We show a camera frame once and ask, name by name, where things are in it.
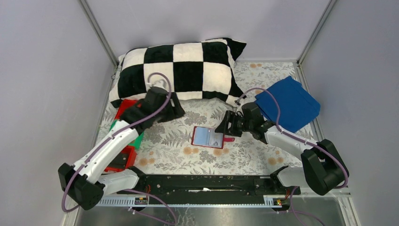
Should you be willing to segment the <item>red leather card holder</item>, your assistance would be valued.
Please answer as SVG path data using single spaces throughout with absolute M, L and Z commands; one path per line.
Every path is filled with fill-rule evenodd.
M 215 134 L 214 128 L 195 126 L 193 128 L 191 145 L 215 148 L 209 145 L 209 137 L 211 134 Z M 234 141 L 235 141 L 234 137 L 226 137 L 225 134 L 223 134 L 222 148 L 215 148 L 215 149 L 223 149 L 225 143 L 234 142 Z

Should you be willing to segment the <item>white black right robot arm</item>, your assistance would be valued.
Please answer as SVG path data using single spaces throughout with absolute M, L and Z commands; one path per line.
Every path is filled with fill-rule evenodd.
M 325 195 L 332 189 L 347 185 L 349 172 L 331 141 L 299 137 L 266 120 L 255 103 L 244 104 L 237 113 L 226 111 L 215 131 L 233 137 L 249 132 L 254 139 L 278 147 L 299 159 L 302 163 L 300 167 L 282 167 L 270 175 L 278 186 L 308 187 L 318 195 Z

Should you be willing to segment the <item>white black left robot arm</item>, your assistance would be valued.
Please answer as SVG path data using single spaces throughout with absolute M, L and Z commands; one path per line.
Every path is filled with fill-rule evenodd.
M 89 210 L 96 206 L 103 196 L 136 186 L 139 177 L 125 169 L 104 176 L 105 168 L 133 140 L 156 122 L 166 122 L 184 115 L 176 94 L 167 80 L 158 80 L 151 85 L 145 97 L 127 108 L 110 132 L 90 152 L 73 165 L 63 163 L 58 168 L 62 197 L 62 209 L 66 197 L 73 199 L 78 207 Z

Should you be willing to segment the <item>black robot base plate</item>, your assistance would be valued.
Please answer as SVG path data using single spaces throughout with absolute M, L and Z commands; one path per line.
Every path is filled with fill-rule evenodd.
M 139 192 L 148 191 L 158 198 L 203 194 L 216 197 L 275 195 L 285 198 L 290 193 L 301 193 L 299 188 L 284 187 L 275 176 L 145 174 L 139 178 L 133 189 Z

